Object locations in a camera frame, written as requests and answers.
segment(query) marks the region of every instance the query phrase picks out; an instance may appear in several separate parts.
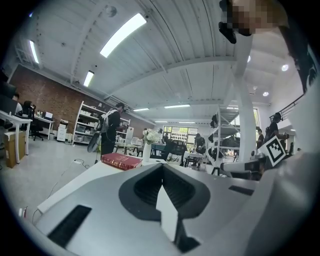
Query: red book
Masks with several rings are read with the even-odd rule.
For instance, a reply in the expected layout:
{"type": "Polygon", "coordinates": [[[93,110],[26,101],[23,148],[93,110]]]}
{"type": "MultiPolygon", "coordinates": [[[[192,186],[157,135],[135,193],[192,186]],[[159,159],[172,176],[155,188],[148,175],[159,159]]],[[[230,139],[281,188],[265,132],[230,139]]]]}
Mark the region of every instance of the red book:
{"type": "Polygon", "coordinates": [[[142,159],[118,153],[104,154],[101,161],[124,171],[142,166],[142,159]]]}

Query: white cabinet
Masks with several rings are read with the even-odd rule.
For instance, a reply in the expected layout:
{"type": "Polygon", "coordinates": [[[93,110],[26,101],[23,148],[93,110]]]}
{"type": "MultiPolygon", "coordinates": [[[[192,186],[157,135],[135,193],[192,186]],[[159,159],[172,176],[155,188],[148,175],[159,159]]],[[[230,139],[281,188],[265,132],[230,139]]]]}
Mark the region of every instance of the white cabinet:
{"type": "Polygon", "coordinates": [[[67,128],[59,127],[56,134],[56,140],[59,142],[65,142],[67,135],[67,128]]]}

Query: white ceiling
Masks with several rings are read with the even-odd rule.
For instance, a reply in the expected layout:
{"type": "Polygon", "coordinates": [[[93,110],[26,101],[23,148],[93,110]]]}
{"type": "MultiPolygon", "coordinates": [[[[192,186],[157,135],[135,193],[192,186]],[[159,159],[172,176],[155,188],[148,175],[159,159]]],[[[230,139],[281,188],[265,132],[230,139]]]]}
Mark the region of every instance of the white ceiling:
{"type": "MultiPolygon", "coordinates": [[[[15,41],[19,61],[73,86],[83,87],[88,70],[94,77],[88,93],[126,103],[135,114],[155,121],[210,121],[217,103],[228,105],[236,48],[219,32],[219,0],[51,0],[34,11],[15,41]],[[106,6],[117,13],[110,17],[106,6]],[[111,36],[131,17],[148,15],[108,58],[100,54],[111,36]],[[40,65],[28,40],[34,40],[40,65]],[[166,105],[191,104],[164,109],[166,105]]],[[[269,103],[288,49],[278,30],[255,35],[244,73],[252,101],[269,103]]]]}

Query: computer monitor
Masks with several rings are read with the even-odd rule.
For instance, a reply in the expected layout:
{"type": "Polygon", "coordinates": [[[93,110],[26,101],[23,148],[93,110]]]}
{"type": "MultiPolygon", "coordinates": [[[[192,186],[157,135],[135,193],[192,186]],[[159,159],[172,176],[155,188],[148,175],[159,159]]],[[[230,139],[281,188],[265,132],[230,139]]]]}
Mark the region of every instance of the computer monitor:
{"type": "Polygon", "coordinates": [[[44,113],[44,118],[48,120],[52,120],[53,114],[49,112],[44,113]]]}
{"type": "Polygon", "coordinates": [[[8,84],[7,82],[4,82],[4,81],[0,82],[0,95],[4,95],[12,99],[16,93],[16,89],[17,88],[12,84],[8,84]]]}

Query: cardboard box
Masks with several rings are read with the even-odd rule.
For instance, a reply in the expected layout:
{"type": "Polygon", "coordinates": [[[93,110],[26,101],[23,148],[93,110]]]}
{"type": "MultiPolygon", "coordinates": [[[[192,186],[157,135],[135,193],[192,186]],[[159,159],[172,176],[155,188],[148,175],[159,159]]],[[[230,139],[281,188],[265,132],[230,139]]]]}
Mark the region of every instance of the cardboard box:
{"type": "MultiPolygon", "coordinates": [[[[26,132],[19,132],[19,159],[25,156],[26,149],[26,132]]],[[[13,168],[16,161],[16,132],[6,132],[4,134],[5,163],[7,167],[13,168]]]]}

